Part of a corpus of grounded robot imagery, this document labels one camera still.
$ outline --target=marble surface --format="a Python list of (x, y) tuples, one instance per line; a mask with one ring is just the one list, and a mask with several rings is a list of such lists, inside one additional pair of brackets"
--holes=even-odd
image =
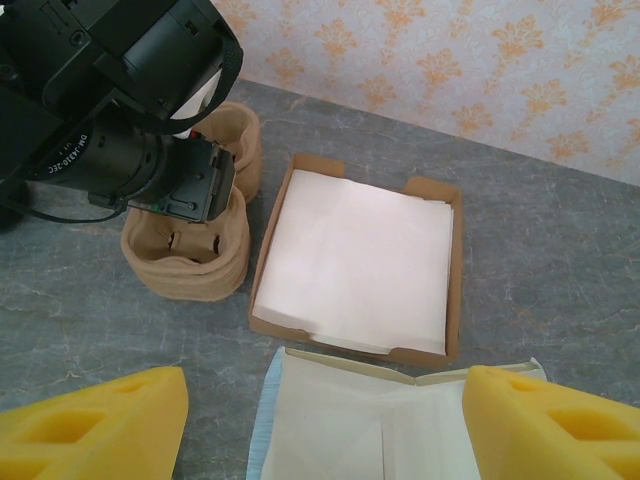
[[(534, 356), (552, 381), (640, 406), (640, 188), (248, 82), (232, 98), (264, 125), (244, 285), (215, 304), (166, 300), (122, 256), (123, 218), (22, 223), (0, 237), (0, 410), (180, 365), (191, 408), (174, 478), (244, 478), (262, 381), (284, 344), (248, 330), (249, 292), (299, 151), (340, 158), (350, 178), (375, 185), (400, 188), (419, 174), (462, 189), (464, 317), (450, 368)], [(78, 192), (35, 193), (58, 215), (101, 213)]]

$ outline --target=cardboard tray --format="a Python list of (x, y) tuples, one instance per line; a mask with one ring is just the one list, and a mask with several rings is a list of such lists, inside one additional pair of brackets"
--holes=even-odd
[(442, 200), (446, 203), (451, 204), (454, 211), (453, 241), (451, 246), (451, 272), (449, 276), (449, 295), (447, 300), (447, 325), (445, 340), (446, 355), (438, 355), (434, 353), (421, 352), (418, 350), (411, 350), (406, 348), (394, 348), (387, 355), (377, 355), (363, 353), (356, 350), (348, 350), (315, 342), (311, 340), (309, 334), (304, 330), (291, 329), (281, 327), (279, 325), (274, 325), (253, 315), (253, 307), (255, 304), (258, 288), (260, 287), (262, 273), (264, 271), (266, 260), (269, 255), (273, 233), (278, 223), (278, 217), (280, 216), (280, 211), (282, 209), (282, 204), (289, 187), (289, 182), (291, 181), (291, 176), (293, 175), (293, 171), (296, 169), (316, 172), (336, 178), (345, 178), (345, 164), (341, 161), (303, 153), (294, 155), (291, 164), (289, 165), (289, 168), (287, 169), (287, 172), (285, 174), (282, 186), (280, 187), (275, 205), (273, 206), (271, 218), (269, 219), (269, 224), (267, 225), (264, 240), (262, 241), (262, 247), (260, 248), (260, 256), (258, 258), (256, 274), (253, 282), (253, 289), (251, 291), (251, 300), (249, 302), (249, 325), (251, 330), (257, 333), (284, 338), (286, 340), (308, 343), (325, 348), (331, 348), (333, 350), (348, 351), (369, 358), (377, 358), (379, 360), (405, 365), (439, 368), (455, 361), (458, 358), (459, 351), (460, 317), (462, 307), (462, 271), (464, 263), (464, 221), (462, 211), (462, 192), (460, 191), (460, 189), (453, 185), (438, 182), (426, 177), (411, 177), (407, 181), (405, 187), (400, 191), (400, 193), (404, 193), (406, 195), (411, 195), (414, 197), (420, 197), (425, 200)]

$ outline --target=white paper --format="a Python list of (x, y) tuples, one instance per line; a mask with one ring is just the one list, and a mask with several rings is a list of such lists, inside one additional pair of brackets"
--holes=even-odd
[(284, 355), (261, 478), (480, 480), (463, 390), (464, 380), (418, 387)]
[(445, 354), (453, 211), (295, 170), (253, 314), (370, 353)]

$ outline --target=floral wallpaper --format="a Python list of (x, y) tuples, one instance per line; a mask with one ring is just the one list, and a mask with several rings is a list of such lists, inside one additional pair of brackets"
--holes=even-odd
[(640, 185), (640, 0), (212, 0), (244, 78)]

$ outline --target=black cable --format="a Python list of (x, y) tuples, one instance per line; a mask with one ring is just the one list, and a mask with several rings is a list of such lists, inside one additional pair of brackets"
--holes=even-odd
[(0, 199), (0, 206), (8, 208), (10, 210), (21, 213), (22, 215), (29, 215), (31, 217), (39, 218), (40, 220), (46, 220), (48, 222), (54, 223), (66, 223), (66, 224), (80, 224), (80, 223), (101, 223), (106, 222), (107, 220), (111, 220), (122, 215), (126, 210), (126, 204), (122, 203), (118, 206), (118, 208), (111, 214), (102, 218), (92, 218), (92, 219), (74, 219), (74, 218), (61, 218), (53, 215), (49, 215), (47, 213), (38, 212), (37, 210), (33, 210), (32, 208), (25, 207), (24, 205), (19, 204), (18, 202), (14, 202), (8, 198)]

